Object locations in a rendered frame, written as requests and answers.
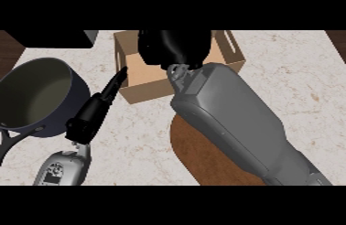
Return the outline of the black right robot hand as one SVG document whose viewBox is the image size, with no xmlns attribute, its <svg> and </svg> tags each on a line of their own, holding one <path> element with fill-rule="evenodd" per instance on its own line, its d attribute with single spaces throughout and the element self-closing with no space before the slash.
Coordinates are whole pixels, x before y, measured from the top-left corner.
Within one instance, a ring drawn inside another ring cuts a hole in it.
<svg viewBox="0 0 346 225">
<path fill-rule="evenodd" d="M 211 50 L 209 30 L 140 30 L 137 52 L 147 65 L 166 70 L 172 64 L 199 69 Z"/>
</svg>

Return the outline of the cardboard box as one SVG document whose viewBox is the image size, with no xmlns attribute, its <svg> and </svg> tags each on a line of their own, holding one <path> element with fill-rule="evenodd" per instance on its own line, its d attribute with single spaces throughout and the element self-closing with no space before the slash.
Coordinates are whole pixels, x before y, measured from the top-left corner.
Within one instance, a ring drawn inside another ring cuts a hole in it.
<svg viewBox="0 0 346 225">
<path fill-rule="evenodd" d="M 159 66 L 146 65 L 137 52 L 137 30 L 125 30 L 113 34 L 116 70 L 126 67 L 126 80 L 121 83 L 119 94 L 128 104 L 144 102 L 171 95 L 172 88 L 165 71 Z M 225 64 L 234 71 L 243 66 L 234 37 L 228 30 L 212 31 L 212 43 L 205 63 Z"/>
</svg>

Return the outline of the brown wooden cutting board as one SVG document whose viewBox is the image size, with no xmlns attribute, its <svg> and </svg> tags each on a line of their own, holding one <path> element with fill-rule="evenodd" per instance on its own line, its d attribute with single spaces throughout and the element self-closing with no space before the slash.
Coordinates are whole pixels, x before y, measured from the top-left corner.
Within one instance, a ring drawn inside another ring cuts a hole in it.
<svg viewBox="0 0 346 225">
<path fill-rule="evenodd" d="M 200 132 L 175 114 L 169 124 L 174 154 L 200 186 L 262 186 L 260 178 L 243 172 Z"/>
</svg>

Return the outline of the black appliance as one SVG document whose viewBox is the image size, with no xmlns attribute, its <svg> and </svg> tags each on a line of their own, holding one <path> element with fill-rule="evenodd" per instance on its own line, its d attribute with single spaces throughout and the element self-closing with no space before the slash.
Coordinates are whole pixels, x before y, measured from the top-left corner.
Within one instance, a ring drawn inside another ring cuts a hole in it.
<svg viewBox="0 0 346 225">
<path fill-rule="evenodd" d="M 7 30 L 26 48 L 91 48 L 97 30 Z"/>
</svg>

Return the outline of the dark grey pot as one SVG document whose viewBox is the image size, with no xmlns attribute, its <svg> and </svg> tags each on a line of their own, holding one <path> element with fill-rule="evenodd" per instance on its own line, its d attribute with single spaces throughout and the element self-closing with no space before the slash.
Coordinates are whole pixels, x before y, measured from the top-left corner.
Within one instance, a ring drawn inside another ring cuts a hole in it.
<svg viewBox="0 0 346 225">
<path fill-rule="evenodd" d="M 51 137 L 89 97 L 87 83 L 55 58 L 26 61 L 0 80 L 0 166 L 26 136 Z"/>
</svg>

